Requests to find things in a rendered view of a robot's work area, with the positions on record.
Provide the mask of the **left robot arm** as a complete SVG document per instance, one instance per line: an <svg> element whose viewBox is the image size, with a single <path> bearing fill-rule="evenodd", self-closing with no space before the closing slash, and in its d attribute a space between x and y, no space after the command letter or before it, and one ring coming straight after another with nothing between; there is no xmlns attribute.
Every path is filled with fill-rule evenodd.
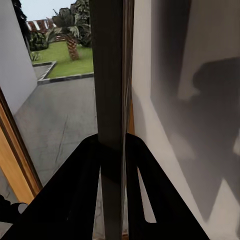
<svg viewBox="0 0 240 240"><path fill-rule="evenodd" d="M2 231L8 231L29 206L24 202L10 204L10 201L5 200L4 197L0 195L0 230Z"/></svg>

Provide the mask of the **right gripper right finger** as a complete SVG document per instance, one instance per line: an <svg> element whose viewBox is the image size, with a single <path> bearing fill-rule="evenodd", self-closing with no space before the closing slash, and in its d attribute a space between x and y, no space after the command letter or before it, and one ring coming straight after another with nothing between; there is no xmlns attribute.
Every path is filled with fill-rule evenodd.
<svg viewBox="0 0 240 240"><path fill-rule="evenodd" d="M144 141L125 135L129 240L210 240ZM138 168L157 223L145 220Z"/></svg>

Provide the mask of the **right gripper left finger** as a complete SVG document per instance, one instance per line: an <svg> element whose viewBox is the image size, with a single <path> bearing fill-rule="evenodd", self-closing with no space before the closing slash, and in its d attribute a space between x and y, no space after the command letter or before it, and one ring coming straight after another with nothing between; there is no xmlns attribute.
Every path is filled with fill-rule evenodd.
<svg viewBox="0 0 240 240"><path fill-rule="evenodd" d="M92 240L98 133L85 138L0 240Z"/></svg>

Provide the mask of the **poster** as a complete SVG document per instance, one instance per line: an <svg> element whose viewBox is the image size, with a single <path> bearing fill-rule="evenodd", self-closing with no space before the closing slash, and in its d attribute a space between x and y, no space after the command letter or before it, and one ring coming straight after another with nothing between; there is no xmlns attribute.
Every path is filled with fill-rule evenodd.
<svg viewBox="0 0 240 240"><path fill-rule="evenodd" d="M122 240L135 0L89 0L105 240Z"/></svg>

